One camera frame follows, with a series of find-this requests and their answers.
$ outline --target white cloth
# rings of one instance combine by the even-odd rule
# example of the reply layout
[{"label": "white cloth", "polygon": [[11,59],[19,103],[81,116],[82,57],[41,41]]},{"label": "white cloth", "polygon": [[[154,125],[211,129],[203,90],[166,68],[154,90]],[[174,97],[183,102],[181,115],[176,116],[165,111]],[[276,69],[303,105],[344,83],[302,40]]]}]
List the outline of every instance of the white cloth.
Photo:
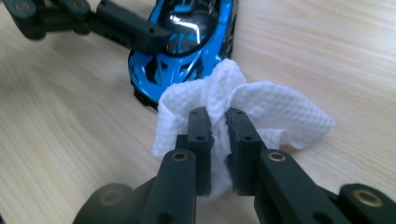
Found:
[{"label": "white cloth", "polygon": [[334,120],[299,92],[269,81],[247,83],[234,61],[219,63],[211,76],[174,84],[160,99],[154,156],[175,149],[178,134],[187,133],[189,112],[206,106],[212,122],[212,192],[217,198],[232,185],[224,160],[231,153],[224,113],[245,111],[268,148],[304,148],[325,135]]}]

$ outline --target table surface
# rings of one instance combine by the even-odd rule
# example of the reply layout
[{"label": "table surface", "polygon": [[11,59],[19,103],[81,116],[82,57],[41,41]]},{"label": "table surface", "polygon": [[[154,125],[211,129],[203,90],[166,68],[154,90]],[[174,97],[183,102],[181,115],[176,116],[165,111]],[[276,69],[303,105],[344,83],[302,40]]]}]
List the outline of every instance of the table surface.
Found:
[{"label": "table surface", "polygon": [[[154,1],[117,3],[147,18]],[[249,82],[290,86],[336,120],[313,146],[283,147],[318,185],[359,182],[396,199],[396,1],[241,1],[233,49]],[[6,223],[71,223],[103,185],[157,174],[157,113],[133,96],[128,53],[95,34],[30,41],[0,6]],[[258,222],[252,198],[230,191],[197,205],[197,223]]]}]

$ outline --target car windshield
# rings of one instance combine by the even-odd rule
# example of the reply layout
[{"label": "car windshield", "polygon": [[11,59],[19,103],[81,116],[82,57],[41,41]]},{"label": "car windshield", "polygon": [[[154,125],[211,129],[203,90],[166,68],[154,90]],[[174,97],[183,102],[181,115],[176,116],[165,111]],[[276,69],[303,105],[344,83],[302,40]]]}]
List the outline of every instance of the car windshield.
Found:
[{"label": "car windshield", "polygon": [[216,0],[165,1],[159,25],[173,32],[167,52],[181,55],[203,46],[216,29],[218,10]]}]

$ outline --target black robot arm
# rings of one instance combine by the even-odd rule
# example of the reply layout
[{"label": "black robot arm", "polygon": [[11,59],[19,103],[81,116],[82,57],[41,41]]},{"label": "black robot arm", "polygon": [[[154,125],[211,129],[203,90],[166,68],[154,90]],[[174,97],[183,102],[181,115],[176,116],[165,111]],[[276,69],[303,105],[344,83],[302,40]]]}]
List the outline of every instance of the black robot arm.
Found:
[{"label": "black robot arm", "polygon": [[[233,190],[254,197],[260,223],[394,223],[396,203],[377,189],[350,184],[339,195],[317,186],[288,153],[267,149],[248,116],[226,113]],[[97,190],[74,224],[195,223],[195,196],[210,193],[210,120],[204,107],[190,112],[188,134],[179,135],[156,177],[131,189],[109,184]]]},{"label": "black robot arm", "polygon": [[156,54],[164,47],[170,32],[139,18],[111,1],[101,1],[96,12],[86,0],[4,0],[20,31],[29,39],[41,39],[46,32],[90,31],[128,49]]}]

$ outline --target blue toy car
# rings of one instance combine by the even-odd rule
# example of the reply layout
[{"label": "blue toy car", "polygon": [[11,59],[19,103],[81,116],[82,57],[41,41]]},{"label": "blue toy car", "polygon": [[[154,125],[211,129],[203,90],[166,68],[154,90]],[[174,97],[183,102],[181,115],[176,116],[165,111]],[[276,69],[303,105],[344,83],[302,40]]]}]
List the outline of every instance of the blue toy car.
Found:
[{"label": "blue toy car", "polygon": [[128,59],[134,95],[157,107],[163,92],[211,74],[231,57],[238,0],[159,0],[149,21],[172,35],[157,55],[131,51]]}]

